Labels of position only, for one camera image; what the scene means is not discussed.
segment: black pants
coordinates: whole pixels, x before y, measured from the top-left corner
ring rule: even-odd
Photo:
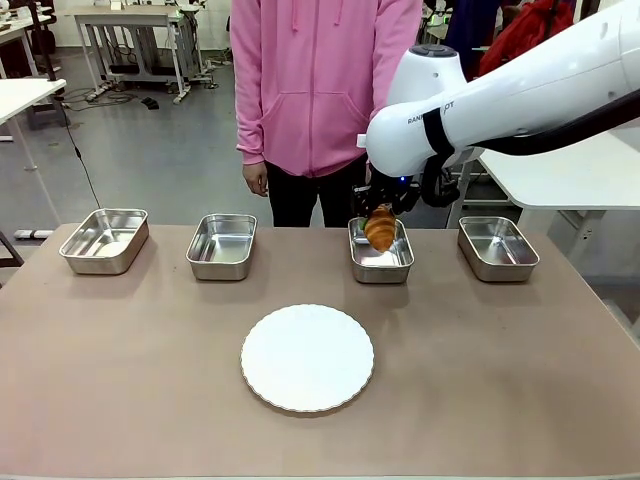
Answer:
[[[276,227],[308,227],[320,196],[324,226],[345,228],[352,218],[351,191],[364,185],[366,156],[324,177],[296,177],[273,164],[267,165],[269,201]]]

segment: stainless steel tray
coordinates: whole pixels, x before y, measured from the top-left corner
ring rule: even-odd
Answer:
[[[212,214],[200,221],[187,250],[199,280],[242,280],[249,274],[258,221],[251,215]]]
[[[380,253],[369,244],[360,225],[363,218],[349,222],[349,244],[353,276],[360,283],[404,283],[407,281],[413,251],[407,232],[400,220],[396,220],[396,238],[391,248]]]
[[[147,217],[144,210],[96,210],[64,242],[60,255],[76,273],[120,275],[149,237]]]
[[[540,257],[520,233],[503,217],[464,217],[458,244],[471,269],[484,282],[524,282]]]

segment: croissant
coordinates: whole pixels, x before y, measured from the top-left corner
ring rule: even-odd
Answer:
[[[364,227],[369,243],[380,253],[391,248],[396,238],[396,218],[387,207],[376,208]]]

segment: person's hand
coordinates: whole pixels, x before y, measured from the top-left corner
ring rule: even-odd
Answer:
[[[247,182],[249,190],[261,197],[267,196],[267,166],[264,162],[243,165],[242,176]]]

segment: scalloped edge plate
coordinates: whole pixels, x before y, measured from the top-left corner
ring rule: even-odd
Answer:
[[[373,374],[364,328],[340,310],[293,305],[270,313],[246,336],[242,375],[265,402],[293,412],[323,412],[353,399]]]

